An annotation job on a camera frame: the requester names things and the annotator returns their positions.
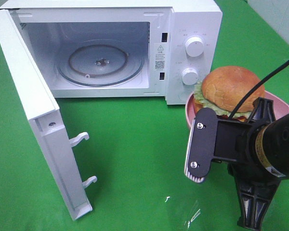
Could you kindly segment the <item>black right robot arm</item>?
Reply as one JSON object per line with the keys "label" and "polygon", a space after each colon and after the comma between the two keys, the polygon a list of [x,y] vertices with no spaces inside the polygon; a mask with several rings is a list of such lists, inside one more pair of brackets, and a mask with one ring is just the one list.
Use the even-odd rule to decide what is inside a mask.
{"label": "black right robot arm", "polygon": [[282,180],[289,180],[289,113],[275,120],[273,104],[257,100],[251,121],[266,118],[248,137],[246,164],[229,164],[240,206],[238,226],[259,231]]}

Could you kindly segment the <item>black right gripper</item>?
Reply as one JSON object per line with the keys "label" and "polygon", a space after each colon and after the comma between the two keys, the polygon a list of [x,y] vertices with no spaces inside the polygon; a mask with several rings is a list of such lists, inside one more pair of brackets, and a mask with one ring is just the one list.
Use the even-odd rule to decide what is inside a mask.
{"label": "black right gripper", "polygon": [[236,137],[239,160],[233,163],[236,191],[240,206],[238,226],[260,231],[265,214],[283,179],[283,173],[273,166],[264,148],[264,132],[276,121],[273,101],[258,97],[246,123],[248,127]]}

